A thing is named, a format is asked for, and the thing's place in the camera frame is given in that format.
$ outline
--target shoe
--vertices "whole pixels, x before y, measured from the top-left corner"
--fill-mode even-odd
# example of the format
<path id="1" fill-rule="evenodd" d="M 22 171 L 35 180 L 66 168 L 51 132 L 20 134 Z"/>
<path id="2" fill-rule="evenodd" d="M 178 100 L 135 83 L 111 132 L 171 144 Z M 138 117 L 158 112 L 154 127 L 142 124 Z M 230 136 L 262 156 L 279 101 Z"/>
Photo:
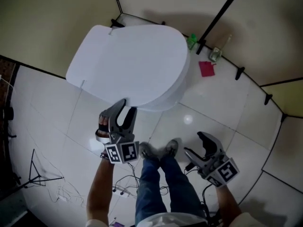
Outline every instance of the shoe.
<path id="1" fill-rule="evenodd" d="M 139 155 L 143 159 L 155 159 L 158 158 L 153 152 L 152 152 L 152 146 L 147 142 L 142 142 L 139 145 Z"/>
<path id="2" fill-rule="evenodd" d="M 175 157 L 178 151 L 179 144 L 176 140 L 171 140 L 165 147 L 164 156 Z"/>

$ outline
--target small bottle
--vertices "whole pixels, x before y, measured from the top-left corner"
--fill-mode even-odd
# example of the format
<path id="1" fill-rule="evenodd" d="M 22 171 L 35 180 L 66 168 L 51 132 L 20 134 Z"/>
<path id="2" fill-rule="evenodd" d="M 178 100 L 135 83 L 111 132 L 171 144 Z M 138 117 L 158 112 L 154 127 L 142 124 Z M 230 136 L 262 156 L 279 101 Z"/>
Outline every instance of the small bottle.
<path id="1" fill-rule="evenodd" d="M 197 43 L 197 37 L 195 36 L 195 34 L 191 34 L 191 37 L 188 37 L 186 40 L 187 43 L 187 47 L 188 49 L 191 51 L 194 47 L 194 45 Z"/>

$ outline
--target white tile floor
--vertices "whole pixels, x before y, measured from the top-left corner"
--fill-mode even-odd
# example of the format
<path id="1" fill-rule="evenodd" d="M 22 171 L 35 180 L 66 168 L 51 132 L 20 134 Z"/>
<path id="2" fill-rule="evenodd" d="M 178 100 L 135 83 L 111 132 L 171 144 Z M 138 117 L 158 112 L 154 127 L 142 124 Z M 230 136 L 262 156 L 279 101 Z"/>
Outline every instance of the white tile floor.
<path id="1" fill-rule="evenodd" d="M 177 160 L 184 170 L 188 161 L 182 154 L 183 146 L 199 150 L 196 133 L 206 131 L 221 140 L 227 154 L 233 157 L 240 175 L 230 188 L 237 201 L 249 191 L 261 173 L 261 168 L 276 138 L 281 112 L 270 102 L 264 105 L 265 94 L 244 74 L 236 81 L 236 69 L 221 59 L 215 66 L 216 75 L 202 78 L 198 61 L 205 61 L 207 49 L 197 56 L 192 53 L 188 74 L 189 83 L 180 104 L 163 113 L 139 111 L 134 133 L 136 140 L 150 141 L 160 149 L 172 138 L 179 138 L 181 147 Z M 28 179 L 32 150 L 38 170 L 48 177 L 63 174 L 64 180 L 47 183 L 46 187 L 23 189 L 27 205 L 48 226 L 84 226 L 83 208 L 91 182 L 100 163 L 93 153 L 102 148 L 95 141 L 98 115 L 109 104 L 59 79 L 21 66 L 12 96 L 15 119 L 10 123 L 17 138 L 10 142 L 10 153 L 16 172 L 22 182 Z M 184 116 L 191 115 L 193 122 L 184 123 Z M 142 160 L 133 163 L 141 174 Z M 116 165 L 114 181 L 129 175 L 127 165 Z M 161 184 L 166 184 L 161 172 Z M 197 193 L 201 195 L 207 182 L 195 172 L 188 175 Z M 121 186 L 134 184 L 125 178 Z M 56 192 L 62 186 L 71 192 L 71 201 L 58 200 Z M 84 199 L 82 204 L 75 189 Z M 169 194 L 163 197 L 169 209 Z M 206 201 L 216 210 L 213 189 L 206 191 Z M 126 226 L 134 224 L 135 198 L 113 195 L 109 220 Z"/>

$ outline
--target wall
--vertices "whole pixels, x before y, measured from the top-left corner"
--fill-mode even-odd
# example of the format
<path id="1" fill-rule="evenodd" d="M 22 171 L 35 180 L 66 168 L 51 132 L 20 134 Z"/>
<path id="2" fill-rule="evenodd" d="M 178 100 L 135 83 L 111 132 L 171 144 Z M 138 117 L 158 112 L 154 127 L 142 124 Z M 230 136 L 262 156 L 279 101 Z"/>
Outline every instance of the wall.
<path id="1" fill-rule="evenodd" d="M 202 35 L 226 0 L 120 0 L 124 13 Z M 303 0 L 235 0 L 206 38 L 259 84 L 303 76 Z"/>
<path id="2" fill-rule="evenodd" d="M 65 77 L 87 32 L 119 14 L 116 0 L 0 0 L 0 54 Z"/>
<path id="3" fill-rule="evenodd" d="M 273 95 L 281 110 L 292 116 L 303 117 L 303 80 L 263 87 Z"/>

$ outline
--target white toilet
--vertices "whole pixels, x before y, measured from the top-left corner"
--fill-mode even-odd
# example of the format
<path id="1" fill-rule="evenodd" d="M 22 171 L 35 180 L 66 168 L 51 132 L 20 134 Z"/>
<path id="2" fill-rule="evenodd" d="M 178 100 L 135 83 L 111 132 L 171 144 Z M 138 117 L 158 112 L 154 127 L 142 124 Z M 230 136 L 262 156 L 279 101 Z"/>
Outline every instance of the white toilet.
<path id="1" fill-rule="evenodd" d="M 66 80 L 109 103 L 122 98 L 147 111 L 172 108 L 185 91 L 189 52 L 184 36 L 162 25 L 94 26 Z"/>

